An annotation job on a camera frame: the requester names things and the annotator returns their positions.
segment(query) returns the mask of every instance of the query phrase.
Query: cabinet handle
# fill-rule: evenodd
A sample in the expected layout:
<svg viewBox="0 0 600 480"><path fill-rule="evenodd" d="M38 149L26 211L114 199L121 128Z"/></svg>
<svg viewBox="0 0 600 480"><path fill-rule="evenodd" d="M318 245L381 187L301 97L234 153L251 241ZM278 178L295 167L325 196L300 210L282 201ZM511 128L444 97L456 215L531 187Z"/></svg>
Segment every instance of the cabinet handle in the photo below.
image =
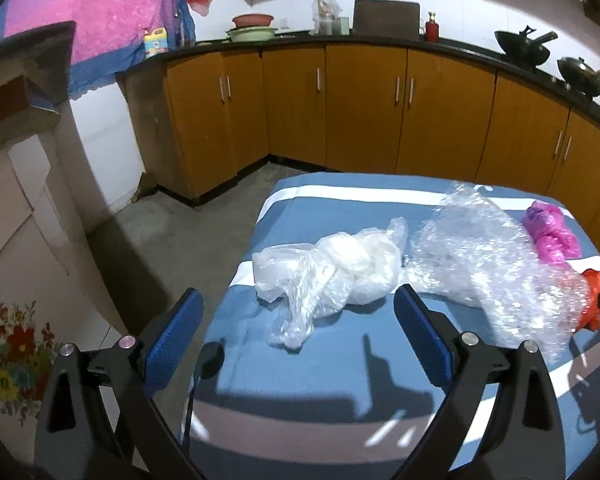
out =
<svg viewBox="0 0 600 480"><path fill-rule="evenodd" d="M562 161L567 160L567 156L569 155L569 150L571 149L571 141L573 140L573 137L569 137L569 142L567 142L567 149L564 150L564 159Z"/></svg>
<svg viewBox="0 0 600 480"><path fill-rule="evenodd" d="M562 142L563 134L564 134L564 132L560 131L560 135L558 136L558 142L555 143L554 156L556 156L558 154L558 151L560 150L560 143Z"/></svg>
<svg viewBox="0 0 600 480"><path fill-rule="evenodd" d="M409 83L409 106L411 106L411 101L413 101L413 77Z"/></svg>

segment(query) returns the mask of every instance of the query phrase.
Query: wok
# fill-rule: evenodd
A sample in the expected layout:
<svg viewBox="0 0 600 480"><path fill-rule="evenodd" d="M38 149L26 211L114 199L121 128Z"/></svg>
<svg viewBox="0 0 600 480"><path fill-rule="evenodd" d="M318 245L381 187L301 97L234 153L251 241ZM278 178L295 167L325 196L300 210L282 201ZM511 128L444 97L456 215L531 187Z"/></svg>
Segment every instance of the wok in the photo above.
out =
<svg viewBox="0 0 600 480"><path fill-rule="evenodd" d="M558 35L555 32L548 32L534 40L529 39L528 35L535 31L534 28L527 25L525 30L521 30L517 34L506 30L498 30L495 34L498 44L507 56L517 62L538 66L549 59L550 52L543 43L555 40Z"/></svg>
<svg viewBox="0 0 600 480"><path fill-rule="evenodd" d="M600 70L593 70L581 57L563 57L558 60L558 70L572 88L589 97L600 95Z"/></svg>

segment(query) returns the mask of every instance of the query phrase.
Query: kitchen counter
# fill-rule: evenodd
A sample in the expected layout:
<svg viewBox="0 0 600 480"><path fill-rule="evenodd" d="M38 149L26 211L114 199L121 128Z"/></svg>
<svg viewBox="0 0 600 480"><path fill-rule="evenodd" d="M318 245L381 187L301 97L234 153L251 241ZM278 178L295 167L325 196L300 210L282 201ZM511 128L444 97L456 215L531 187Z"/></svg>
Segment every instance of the kitchen counter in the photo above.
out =
<svg viewBox="0 0 600 480"><path fill-rule="evenodd" d="M164 62L178 60L184 57L198 56L210 52L228 52L233 50L253 50L265 48L277 48L285 45L303 45L313 43L357 43L372 44L379 46L400 46L405 48L423 50L453 56L459 59L479 63L481 65L491 66L499 72L513 75L523 81L532 83L547 91L553 97L566 102L584 116L597 122L600 125L600 105L593 102L592 99L585 97L577 92L567 90L564 81L552 77L542 70L530 70L516 65L504 54L493 50L482 48L480 46L463 43L461 41L448 40L440 38L437 43L429 43L421 37L417 41L397 40L395 38L382 38L377 36L311 36L307 32L294 32L289 35L276 37L269 41L253 41L248 43L225 43L224 41L211 41L209 44L203 44L192 47L180 48L158 54L142 63L135 65L126 72L120 74L135 73L139 70L146 70L149 67L156 66Z"/></svg>

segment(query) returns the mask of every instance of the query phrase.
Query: flower pattern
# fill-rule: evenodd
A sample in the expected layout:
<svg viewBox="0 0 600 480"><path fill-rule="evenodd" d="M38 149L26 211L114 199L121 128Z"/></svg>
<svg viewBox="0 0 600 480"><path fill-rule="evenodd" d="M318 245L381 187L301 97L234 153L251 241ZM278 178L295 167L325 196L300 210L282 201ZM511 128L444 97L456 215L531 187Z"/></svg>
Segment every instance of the flower pattern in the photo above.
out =
<svg viewBox="0 0 600 480"><path fill-rule="evenodd" d="M28 416L38 418L60 346L49 323L36 333L35 306L0 302L0 412L17 416L21 425Z"/></svg>

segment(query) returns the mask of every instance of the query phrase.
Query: red bottle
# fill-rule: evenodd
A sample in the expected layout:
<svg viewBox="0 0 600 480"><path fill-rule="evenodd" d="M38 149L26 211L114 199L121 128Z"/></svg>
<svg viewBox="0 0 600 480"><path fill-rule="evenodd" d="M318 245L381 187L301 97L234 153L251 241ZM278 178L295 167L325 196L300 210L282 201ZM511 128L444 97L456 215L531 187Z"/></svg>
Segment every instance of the red bottle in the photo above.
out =
<svg viewBox="0 0 600 480"><path fill-rule="evenodd" d="M429 11L429 21L424 27L424 39L427 41L437 41L440 37L440 26L436 23L436 13Z"/></svg>

